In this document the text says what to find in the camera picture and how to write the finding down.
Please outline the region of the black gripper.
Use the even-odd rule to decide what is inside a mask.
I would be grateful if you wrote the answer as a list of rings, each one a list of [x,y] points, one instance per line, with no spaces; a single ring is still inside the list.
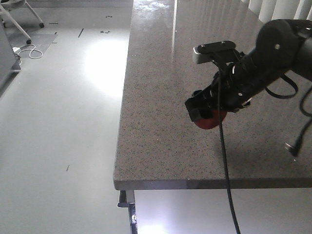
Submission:
[[[240,60],[210,60],[218,71],[213,82],[204,90],[196,90],[185,101],[192,122],[212,119],[211,109],[237,112],[250,104],[250,99],[266,87],[266,66],[258,57]]]

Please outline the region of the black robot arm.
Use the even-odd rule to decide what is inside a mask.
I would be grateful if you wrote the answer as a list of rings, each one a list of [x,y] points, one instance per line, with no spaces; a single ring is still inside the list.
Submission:
[[[193,48],[196,64],[212,62],[219,71],[205,89],[195,91],[185,106],[190,119],[213,119],[218,108],[237,112],[272,82],[292,70],[312,79],[312,22],[276,19],[260,29],[255,48],[244,54],[232,41],[202,44]]]

